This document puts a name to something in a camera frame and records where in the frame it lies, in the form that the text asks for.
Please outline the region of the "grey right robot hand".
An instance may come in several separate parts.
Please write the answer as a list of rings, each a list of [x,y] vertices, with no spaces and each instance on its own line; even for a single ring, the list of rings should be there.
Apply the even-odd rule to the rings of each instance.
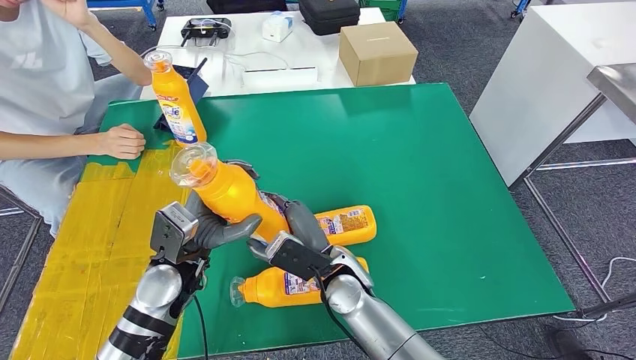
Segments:
[[[323,252],[331,245],[319,221],[303,202],[288,199],[278,193],[265,192],[265,195],[283,211],[291,234],[305,247]]]

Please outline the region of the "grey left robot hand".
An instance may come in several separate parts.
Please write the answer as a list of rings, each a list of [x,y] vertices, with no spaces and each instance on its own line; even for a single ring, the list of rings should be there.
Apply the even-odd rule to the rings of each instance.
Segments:
[[[238,223],[229,223],[208,208],[194,190],[187,198],[185,209],[198,220],[195,236],[185,245],[188,252],[200,249],[212,250],[241,240],[245,240],[248,248],[253,245],[262,247],[258,240],[252,238],[262,222],[262,218],[258,214],[248,215]]]

